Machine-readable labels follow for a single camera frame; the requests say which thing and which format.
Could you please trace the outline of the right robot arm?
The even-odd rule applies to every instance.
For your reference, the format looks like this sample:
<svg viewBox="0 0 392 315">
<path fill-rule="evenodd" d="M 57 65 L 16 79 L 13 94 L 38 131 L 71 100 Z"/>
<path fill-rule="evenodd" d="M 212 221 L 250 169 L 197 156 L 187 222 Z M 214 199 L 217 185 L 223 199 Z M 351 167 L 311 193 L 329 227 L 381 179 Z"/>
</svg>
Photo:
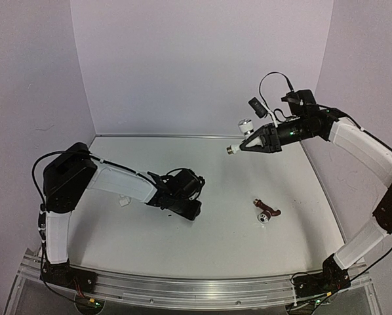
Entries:
<svg viewBox="0 0 392 315">
<path fill-rule="evenodd" d="M 227 150 L 230 154 L 239 151 L 273 154 L 287 144 L 320 137 L 344 149 L 371 170 L 387 191 L 371 219 L 330 259 L 340 270 L 347 270 L 392 234 L 392 149 L 345 112 L 317 104 L 310 90 L 290 91 L 281 100 L 288 103 L 291 118 L 281 123 L 273 121 L 258 129 L 250 119 L 242 119 L 238 127 L 245 139 Z"/>
</svg>

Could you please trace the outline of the white elbow fitting far left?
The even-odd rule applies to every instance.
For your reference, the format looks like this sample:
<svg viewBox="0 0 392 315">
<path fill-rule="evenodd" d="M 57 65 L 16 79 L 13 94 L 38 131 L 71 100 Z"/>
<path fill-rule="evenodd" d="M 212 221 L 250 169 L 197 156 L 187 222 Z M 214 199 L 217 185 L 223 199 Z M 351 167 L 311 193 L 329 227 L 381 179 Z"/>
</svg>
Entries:
<svg viewBox="0 0 392 315">
<path fill-rule="evenodd" d="M 131 203 L 131 198 L 128 196 L 120 196 L 119 197 L 119 205 L 121 207 L 126 207 Z"/>
</svg>

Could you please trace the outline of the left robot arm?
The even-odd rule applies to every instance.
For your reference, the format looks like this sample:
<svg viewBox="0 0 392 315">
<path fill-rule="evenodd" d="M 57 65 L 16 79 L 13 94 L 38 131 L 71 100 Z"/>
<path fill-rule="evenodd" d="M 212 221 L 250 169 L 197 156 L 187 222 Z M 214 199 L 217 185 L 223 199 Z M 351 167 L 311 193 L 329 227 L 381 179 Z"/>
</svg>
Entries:
<svg viewBox="0 0 392 315">
<path fill-rule="evenodd" d="M 138 172 L 92 155 L 86 144 L 77 142 L 64 151 L 39 157 L 34 166 L 53 158 L 43 170 L 43 184 L 36 189 L 41 198 L 39 233 L 48 272 L 60 285 L 74 280 L 68 266 L 68 234 L 72 212 L 86 190 L 100 190 L 167 209 L 194 221 L 201 211 L 199 196 L 205 179 L 188 168 L 165 175 Z"/>
</svg>

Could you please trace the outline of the white faucet chrome knob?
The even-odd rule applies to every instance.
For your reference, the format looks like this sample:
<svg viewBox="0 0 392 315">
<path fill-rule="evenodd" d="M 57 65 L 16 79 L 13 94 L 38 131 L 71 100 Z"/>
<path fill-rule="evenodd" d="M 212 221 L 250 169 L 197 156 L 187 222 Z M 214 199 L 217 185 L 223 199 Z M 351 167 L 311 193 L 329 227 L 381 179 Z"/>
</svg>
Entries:
<svg viewBox="0 0 392 315">
<path fill-rule="evenodd" d="M 242 119 L 238 122 L 238 128 L 241 132 L 241 134 L 244 136 L 245 140 L 243 141 L 245 144 L 245 148 L 253 148 L 255 146 L 261 146 L 262 142 L 261 140 L 257 137 L 252 141 L 248 141 L 248 138 L 254 133 L 254 126 L 252 123 L 252 120 L 249 118 Z M 239 144 L 232 144 L 226 148 L 227 153 L 229 155 L 236 154 L 238 151 L 240 151 L 240 145 Z"/>
</svg>

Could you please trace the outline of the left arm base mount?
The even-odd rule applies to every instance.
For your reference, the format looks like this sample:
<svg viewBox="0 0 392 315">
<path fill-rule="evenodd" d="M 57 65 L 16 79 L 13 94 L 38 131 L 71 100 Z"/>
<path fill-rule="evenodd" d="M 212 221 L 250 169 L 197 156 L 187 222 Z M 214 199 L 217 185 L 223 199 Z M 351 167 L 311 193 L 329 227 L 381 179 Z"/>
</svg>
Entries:
<svg viewBox="0 0 392 315">
<path fill-rule="evenodd" d="M 72 289 L 78 295 L 93 293 L 97 281 L 97 273 L 74 268 L 69 261 L 51 264 L 45 257 L 41 257 L 40 279 L 45 285 L 55 285 Z"/>
</svg>

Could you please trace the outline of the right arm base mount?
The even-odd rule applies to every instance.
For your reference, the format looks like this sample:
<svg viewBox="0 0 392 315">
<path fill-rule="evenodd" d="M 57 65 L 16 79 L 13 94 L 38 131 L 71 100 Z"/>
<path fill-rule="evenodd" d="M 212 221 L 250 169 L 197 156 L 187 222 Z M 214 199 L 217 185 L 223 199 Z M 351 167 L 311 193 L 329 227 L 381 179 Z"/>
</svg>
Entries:
<svg viewBox="0 0 392 315">
<path fill-rule="evenodd" d="M 334 255 L 327 258 L 322 271 L 314 274 L 300 272 L 291 278 L 297 298 L 312 297 L 326 293 L 335 293 L 351 286 L 347 269 L 342 269 L 334 260 Z"/>
</svg>

